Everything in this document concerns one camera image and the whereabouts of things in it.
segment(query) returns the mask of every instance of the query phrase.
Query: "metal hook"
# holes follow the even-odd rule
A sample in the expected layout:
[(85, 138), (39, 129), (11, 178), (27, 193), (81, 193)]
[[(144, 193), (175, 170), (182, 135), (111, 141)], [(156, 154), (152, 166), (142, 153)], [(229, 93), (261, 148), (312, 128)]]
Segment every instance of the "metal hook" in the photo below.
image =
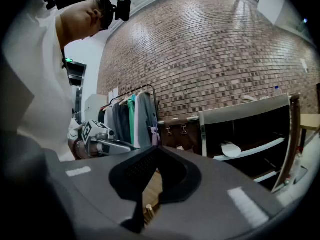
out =
[(183, 128), (183, 132), (182, 132), (183, 135), (188, 134), (188, 133), (186, 132), (186, 130), (185, 130), (186, 127), (187, 127), (187, 126), (186, 126), (185, 124), (181, 124), (181, 128)]
[(172, 133), (170, 132), (170, 126), (166, 127), (166, 129), (168, 130), (167, 135), (168, 135), (168, 136), (172, 136)]

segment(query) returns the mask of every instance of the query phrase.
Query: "clothing rack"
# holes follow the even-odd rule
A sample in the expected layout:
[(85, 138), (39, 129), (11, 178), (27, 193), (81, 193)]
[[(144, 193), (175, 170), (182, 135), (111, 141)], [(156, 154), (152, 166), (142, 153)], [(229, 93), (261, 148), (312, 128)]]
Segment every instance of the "clothing rack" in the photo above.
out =
[(133, 92), (135, 92), (135, 91), (137, 91), (137, 90), (140, 90), (140, 89), (142, 89), (142, 88), (145, 88), (145, 87), (147, 87), (147, 86), (150, 86), (150, 87), (152, 88), (152, 91), (153, 91), (153, 99), (154, 99), (154, 105), (155, 105), (156, 119), (158, 120), (158, 119), (159, 119), (159, 115), (158, 115), (158, 103), (157, 103), (157, 97), (156, 97), (156, 90), (155, 90), (155, 88), (154, 88), (151, 84), (141, 85), (141, 87), (138, 87), (138, 88), (135, 88), (135, 89), (133, 89), (133, 90), (129, 90), (129, 91), (123, 93), (123, 94), (120, 94), (118, 97), (115, 97), (115, 98), (113, 98), (113, 99), (110, 101), (109, 106), (111, 105), (111, 102), (112, 102), (113, 100), (116, 100), (116, 99), (118, 99), (119, 97), (122, 97), (122, 96), (124, 96), (124, 95), (131, 94), (131, 93), (133, 93)]

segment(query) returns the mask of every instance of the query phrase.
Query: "white wall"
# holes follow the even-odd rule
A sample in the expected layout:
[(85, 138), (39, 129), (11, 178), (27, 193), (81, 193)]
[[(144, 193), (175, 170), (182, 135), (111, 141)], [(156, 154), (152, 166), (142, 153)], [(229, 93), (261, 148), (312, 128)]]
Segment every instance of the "white wall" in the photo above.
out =
[(105, 31), (93, 37), (69, 43), (65, 48), (65, 57), (86, 65), (82, 90), (82, 120), (85, 119), (85, 102), (91, 94), (97, 93), (98, 75), (101, 57), (107, 41)]
[(259, 0), (258, 11), (275, 24), (286, 0)]

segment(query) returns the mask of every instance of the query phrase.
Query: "bottle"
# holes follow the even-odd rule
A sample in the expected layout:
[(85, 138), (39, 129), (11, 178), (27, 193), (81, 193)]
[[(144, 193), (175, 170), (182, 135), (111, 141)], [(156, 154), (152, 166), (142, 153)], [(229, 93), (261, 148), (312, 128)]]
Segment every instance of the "bottle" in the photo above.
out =
[(281, 89), (279, 88), (279, 86), (274, 87), (274, 96), (278, 96), (282, 94)]

